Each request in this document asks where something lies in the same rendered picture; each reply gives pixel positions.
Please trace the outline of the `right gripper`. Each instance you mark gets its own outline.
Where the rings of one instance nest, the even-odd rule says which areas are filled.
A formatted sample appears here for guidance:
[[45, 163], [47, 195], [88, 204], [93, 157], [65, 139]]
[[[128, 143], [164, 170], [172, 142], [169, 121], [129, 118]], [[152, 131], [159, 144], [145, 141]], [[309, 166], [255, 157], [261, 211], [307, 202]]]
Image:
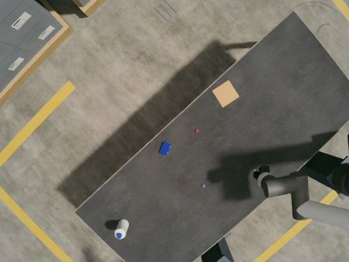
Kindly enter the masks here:
[[[253, 177], [257, 180], [258, 185], [260, 185], [260, 182], [262, 180], [262, 178], [266, 175], [271, 175], [270, 172], [270, 168], [267, 165], [262, 165], [261, 167], [259, 167], [259, 171], [255, 171], [255, 169], [252, 167], [251, 170], [253, 171]], [[268, 173], [267, 173], [268, 172]]]

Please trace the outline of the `beige flat mat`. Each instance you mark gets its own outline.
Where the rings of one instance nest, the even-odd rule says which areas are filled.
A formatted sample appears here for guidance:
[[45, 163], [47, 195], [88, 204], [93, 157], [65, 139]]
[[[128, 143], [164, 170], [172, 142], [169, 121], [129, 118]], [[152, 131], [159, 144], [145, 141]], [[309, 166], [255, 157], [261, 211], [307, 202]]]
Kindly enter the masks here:
[[239, 97], [229, 80], [214, 89], [213, 93], [217, 97], [222, 107], [228, 105], [230, 102]]

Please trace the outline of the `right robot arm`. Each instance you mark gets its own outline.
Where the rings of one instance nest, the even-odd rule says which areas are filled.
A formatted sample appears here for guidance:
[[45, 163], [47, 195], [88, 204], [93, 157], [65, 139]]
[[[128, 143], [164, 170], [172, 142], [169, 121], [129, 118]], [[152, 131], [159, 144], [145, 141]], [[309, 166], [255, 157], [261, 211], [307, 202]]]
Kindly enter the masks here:
[[[307, 172], [294, 171], [283, 177], [266, 175], [260, 185], [266, 198], [291, 193], [293, 219], [312, 219], [349, 230], [348, 209], [309, 200]], [[338, 192], [349, 197], [349, 163], [343, 163], [335, 169], [332, 185]]]

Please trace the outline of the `white bottle with blue cap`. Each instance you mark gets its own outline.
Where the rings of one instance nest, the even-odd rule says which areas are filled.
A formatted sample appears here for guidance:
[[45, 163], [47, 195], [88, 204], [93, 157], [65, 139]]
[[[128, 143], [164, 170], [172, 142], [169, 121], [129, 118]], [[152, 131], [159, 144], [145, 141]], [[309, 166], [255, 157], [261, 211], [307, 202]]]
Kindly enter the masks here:
[[118, 238], [118, 239], [122, 239], [125, 237], [127, 229], [128, 229], [129, 223], [127, 220], [123, 219], [120, 220], [118, 223], [118, 226], [114, 232], [114, 235]]

